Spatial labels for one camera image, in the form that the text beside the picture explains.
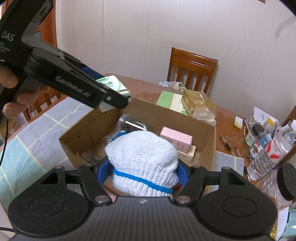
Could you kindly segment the person's left hand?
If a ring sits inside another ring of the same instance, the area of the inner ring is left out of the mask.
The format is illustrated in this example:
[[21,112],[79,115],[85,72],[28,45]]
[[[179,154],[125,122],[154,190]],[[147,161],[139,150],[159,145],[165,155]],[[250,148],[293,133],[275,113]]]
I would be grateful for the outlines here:
[[[4,65],[1,65],[1,85],[6,88],[14,88],[18,78]],[[4,105],[2,113],[7,118],[16,118],[29,105],[33,105],[38,99],[39,93],[47,93],[49,87],[43,85],[34,92],[22,92],[16,98],[16,102],[8,102]]]

